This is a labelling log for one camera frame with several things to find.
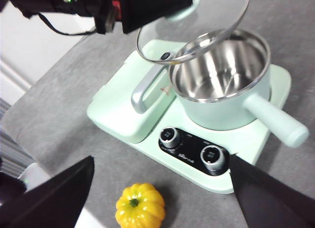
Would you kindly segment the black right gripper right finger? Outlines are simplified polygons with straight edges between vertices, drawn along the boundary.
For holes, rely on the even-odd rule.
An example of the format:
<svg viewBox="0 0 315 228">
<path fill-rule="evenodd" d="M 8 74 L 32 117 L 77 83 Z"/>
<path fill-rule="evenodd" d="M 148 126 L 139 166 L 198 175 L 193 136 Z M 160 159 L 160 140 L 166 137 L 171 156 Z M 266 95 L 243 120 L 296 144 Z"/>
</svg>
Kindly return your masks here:
<svg viewBox="0 0 315 228">
<path fill-rule="evenodd" d="M 313 228 L 315 200 L 236 154 L 229 159 L 234 193 L 250 228 Z"/>
</svg>

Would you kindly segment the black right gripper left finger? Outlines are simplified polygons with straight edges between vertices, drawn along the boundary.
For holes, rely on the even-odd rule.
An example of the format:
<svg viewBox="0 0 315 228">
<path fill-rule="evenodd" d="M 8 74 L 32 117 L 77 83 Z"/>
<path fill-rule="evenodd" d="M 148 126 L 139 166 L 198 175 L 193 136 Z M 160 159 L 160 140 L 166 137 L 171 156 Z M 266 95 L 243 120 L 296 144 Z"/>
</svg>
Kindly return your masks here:
<svg viewBox="0 0 315 228">
<path fill-rule="evenodd" d="M 2 228 L 73 228 L 88 198 L 95 171 L 88 156 L 0 207 Z"/>
</svg>

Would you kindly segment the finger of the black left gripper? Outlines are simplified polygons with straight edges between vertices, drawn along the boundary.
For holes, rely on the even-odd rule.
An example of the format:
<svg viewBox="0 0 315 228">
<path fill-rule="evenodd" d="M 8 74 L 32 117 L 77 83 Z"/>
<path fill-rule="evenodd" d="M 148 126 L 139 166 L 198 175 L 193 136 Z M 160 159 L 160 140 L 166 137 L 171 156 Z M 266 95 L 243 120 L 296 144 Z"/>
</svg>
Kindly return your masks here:
<svg viewBox="0 0 315 228">
<path fill-rule="evenodd" d="M 192 0 L 120 0 L 123 33 L 130 33 L 163 16 L 192 5 Z"/>
</svg>

